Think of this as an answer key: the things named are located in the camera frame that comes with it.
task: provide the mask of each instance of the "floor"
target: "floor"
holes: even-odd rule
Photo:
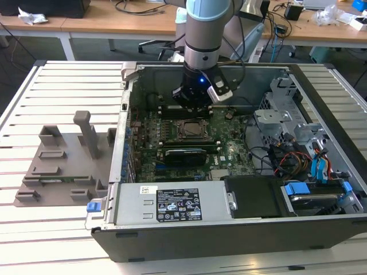
[[[16,45],[15,39],[11,37],[8,39],[9,47],[0,49],[0,114],[5,110],[34,63],[22,46],[19,43]],[[20,42],[38,60],[66,60],[61,44],[56,38],[22,37]],[[147,46],[146,53],[139,54],[137,47],[139,42],[141,41],[116,40],[116,50],[111,52],[107,40],[75,39],[75,54],[78,60],[85,61],[156,61],[160,52],[159,45]],[[298,47],[294,58],[288,56],[290,49],[289,46],[284,46],[276,62],[312,63],[309,47]],[[169,55],[170,53],[167,52],[163,60],[166,60]],[[269,62],[270,59],[271,53],[265,53],[260,61]],[[361,73],[367,69],[365,60],[367,60],[367,52],[360,49],[342,49],[340,52],[331,49],[327,62],[333,64],[344,78],[354,85]],[[363,97],[367,97],[367,74],[361,79],[356,90]]]

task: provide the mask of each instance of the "table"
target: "table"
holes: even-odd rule
[[[157,6],[159,4],[145,2],[128,4],[132,11]],[[0,16],[0,21],[15,36],[59,38],[67,60],[73,61],[73,38],[105,38],[109,40],[111,50],[114,49],[113,39],[173,40],[176,9],[167,6],[164,14],[141,17],[118,12],[109,0],[92,0],[82,19],[49,17],[49,22],[34,26],[23,23],[18,17]],[[9,34],[0,27],[0,35]]]
[[[73,114],[83,109],[90,111],[97,132],[116,127],[123,90],[121,67],[120,61],[48,61],[34,66],[0,117],[1,275],[289,274],[288,266],[293,265],[305,267],[302,274],[313,275],[366,271],[367,234],[332,249],[116,264],[84,228],[85,206],[11,206],[37,151],[43,124],[57,124],[63,133],[80,132],[73,125]],[[301,70],[313,78],[312,84],[334,114],[341,116],[339,120],[345,118],[343,127],[350,126],[351,132],[358,127],[355,138],[360,140],[367,131],[362,117],[367,114],[359,110],[364,105],[358,105],[361,98],[354,89],[336,70],[323,65],[302,65]],[[316,121],[307,102],[302,104]],[[352,126],[349,113],[359,114],[357,126]]]
[[[272,0],[270,10],[285,0]],[[356,13],[351,7],[352,1],[339,2],[339,8]],[[157,4],[131,2],[129,9],[145,10]],[[115,10],[109,0],[92,0],[83,19],[50,17],[49,22],[29,26],[17,17],[0,16],[0,21],[15,36],[56,37],[59,38],[67,60],[75,60],[73,53],[73,38],[105,38],[109,40],[110,49],[114,49],[114,39],[133,40],[173,40],[175,37],[176,7],[165,7],[165,14],[139,17],[123,14]],[[295,46],[328,46],[337,48],[367,48],[367,32],[357,32],[348,25],[317,26],[308,20],[313,11],[304,11],[298,21],[293,21],[292,33],[284,40],[284,45]],[[276,16],[276,22],[282,19]],[[270,24],[266,20],[266,29],[260,40],[260,46],[265,45],[270,36]],[[8,35],[0,28],[0,35]]]
[[[274,6],[287,1],[271,1],[269,11]],[[353,14],[361,14],[352,7],[351,0],[338,2],[338,7],[346,12]],[[284,16],[285,9],[277,11],[278,14]],[[284,45],[295,46],[324,46],[336,48],[367,48],[367,32],[358,32],[349,25],[340,22],[339,26],[317,26],[311,20],[314,11],[306,10],[300,15],[298,21],[290,21],[292,23],[292,33],[284,40]],[[275,15],[275,22],[288,26],[288,23]],[[266,20],[266,28],[261,38],[261,44],[266,44],[270,37],[270,22]]]

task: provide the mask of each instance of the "white box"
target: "white box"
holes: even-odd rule
[[[328,5],[337,4],[337,0],[295,0],[294,2],[301,3],[307,10],[323,10]]]
[[[367,18],[366,17],[356,17],[349,23],[350,26],[354,27],[356,30],[367,30]]]

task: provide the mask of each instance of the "aluminum profile table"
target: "aluminum profile table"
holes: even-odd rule
[[[11,206],[40,143],[37,135],[43,124],[57,124],[61,132],[79,132],[72,118],[74,112],[81,109],[91,112],[91,123],[98,132],[105,132],[117,124],[122,95],[121,66],[122,62],[92,61],[49,61],[44,66],[35,66],[1,117],[1,275],[87,272],[129,275],[289,274],[289,266],[305,268],[292,271],[292,274],[366,272],[367,234],[325,250],[117,264],[109,260],[84,228],[84,206]],[[302,65],[301,68],[341,123],[347,121],[345,127],[352,122],[360,126],[347,129],[348,134],[355,137],[354,142],[359,144],[365,140],[367,129],[362,125],[366,124],[364,116],[367,114],[353,88],[333,69],[320,65]],[[325,84],[335,89],[326,89]],[[304,106],[316,120],[307,103]]]

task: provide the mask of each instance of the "warning label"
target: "warning label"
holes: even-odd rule
[[[157,221],[186,222],[201,221],[199,190],[157,190]]]

